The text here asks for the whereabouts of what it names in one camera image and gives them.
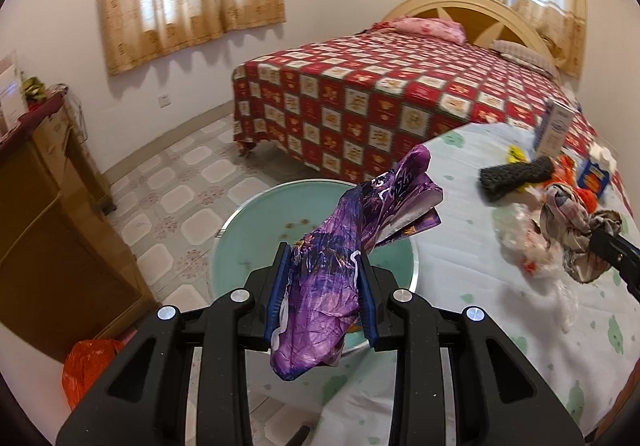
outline pink pillow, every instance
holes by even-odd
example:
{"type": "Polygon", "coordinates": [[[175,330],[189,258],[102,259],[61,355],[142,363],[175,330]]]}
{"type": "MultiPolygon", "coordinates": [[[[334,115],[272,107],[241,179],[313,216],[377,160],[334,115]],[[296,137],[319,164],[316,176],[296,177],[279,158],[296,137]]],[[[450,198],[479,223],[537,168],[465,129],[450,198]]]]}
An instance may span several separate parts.
{"type": "Polygon", "coordinates": [[[399,18],[390,24],[398,32],[416,36],[434,36],[457,45],[466,43],[465,29],[458,22],[439,18],[399,18]]]}

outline wooden dresser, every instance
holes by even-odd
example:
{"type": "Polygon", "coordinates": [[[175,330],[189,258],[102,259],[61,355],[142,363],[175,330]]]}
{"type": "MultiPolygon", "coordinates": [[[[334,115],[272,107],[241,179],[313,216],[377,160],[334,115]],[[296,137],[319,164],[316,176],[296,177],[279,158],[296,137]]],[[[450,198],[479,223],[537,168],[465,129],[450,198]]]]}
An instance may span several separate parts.
{"type": "Polygon", "coordinates": [[[63,95],[20,121],[0,143],[0,321],[63,361],[77,341],[115,337],[156,302],[104,217],[111,197],[63,95]]]}

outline white box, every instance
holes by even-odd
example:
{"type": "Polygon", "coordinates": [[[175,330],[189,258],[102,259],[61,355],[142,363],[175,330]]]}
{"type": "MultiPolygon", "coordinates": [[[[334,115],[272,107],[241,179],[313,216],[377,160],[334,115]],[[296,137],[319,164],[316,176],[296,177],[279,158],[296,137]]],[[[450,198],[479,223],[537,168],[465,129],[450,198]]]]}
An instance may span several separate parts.
{"type": "Polygon", "coordinates": [[[15,126],[21,115],[29,111],[22,90],[20,71],[15,64],[15,54],[0,60],[0,109],[9,130],[15,126]]]}
{"type": "Polygon", "coordinates": [[[547,100],[546,114],[536,130],[536,139],[533,145],[536,158],[542,155],[550,158],[558,156],[575,115],[576,111],[570,106],[563,105],[555,98],[547,100]]]}

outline clear plastic bag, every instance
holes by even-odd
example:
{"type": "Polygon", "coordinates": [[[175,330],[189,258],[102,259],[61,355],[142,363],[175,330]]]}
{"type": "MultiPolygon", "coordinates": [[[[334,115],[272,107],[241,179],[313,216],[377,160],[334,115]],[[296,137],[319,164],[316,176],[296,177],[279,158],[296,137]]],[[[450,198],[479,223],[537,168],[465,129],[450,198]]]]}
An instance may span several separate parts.
{"type": "Polygon", "coordinates": [[[548,245],[540,234],[526,204],[510,204],[496,208],[494,229],[510,260],[525,274],[552,282],[561,306],[561,327],[567,333],[578,317],[578,297],[562,266],[562,249],[557,243],[548,245]]]}

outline orange plastic bag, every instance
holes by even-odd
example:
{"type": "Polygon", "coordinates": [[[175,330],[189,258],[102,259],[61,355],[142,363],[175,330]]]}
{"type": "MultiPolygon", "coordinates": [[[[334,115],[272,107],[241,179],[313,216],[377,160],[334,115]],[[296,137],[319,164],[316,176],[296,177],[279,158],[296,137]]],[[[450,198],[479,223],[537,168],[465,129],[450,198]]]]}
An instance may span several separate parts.
{"type": "Polygon", "coordinates": [[[71,409],[123,348],[118,340],[85,340],[73,346],[62,368],[62,388],[71,409]]]}

